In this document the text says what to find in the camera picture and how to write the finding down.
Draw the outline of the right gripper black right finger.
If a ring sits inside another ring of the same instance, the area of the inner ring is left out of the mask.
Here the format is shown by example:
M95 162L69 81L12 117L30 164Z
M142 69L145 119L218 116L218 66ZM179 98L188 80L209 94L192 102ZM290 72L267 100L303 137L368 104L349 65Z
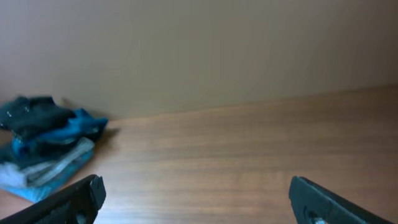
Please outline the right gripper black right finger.
M289 199L298 224L392 224L305 177L292 177Z

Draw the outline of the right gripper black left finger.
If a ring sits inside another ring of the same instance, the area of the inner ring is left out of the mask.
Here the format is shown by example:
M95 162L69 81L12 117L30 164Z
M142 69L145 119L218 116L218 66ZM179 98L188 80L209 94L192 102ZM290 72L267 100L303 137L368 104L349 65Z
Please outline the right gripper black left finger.
M103 178L91 174L42 201L3 218L1 224L92 224L105 199Z

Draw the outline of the black t-shirt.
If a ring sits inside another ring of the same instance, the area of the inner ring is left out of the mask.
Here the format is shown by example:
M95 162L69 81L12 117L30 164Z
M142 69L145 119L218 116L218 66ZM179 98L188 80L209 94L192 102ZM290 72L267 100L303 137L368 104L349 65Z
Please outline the black t-shirt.
M61 128L74 117L73 110L56 105L51 96L18 96L1 105L1 129L22 140Z

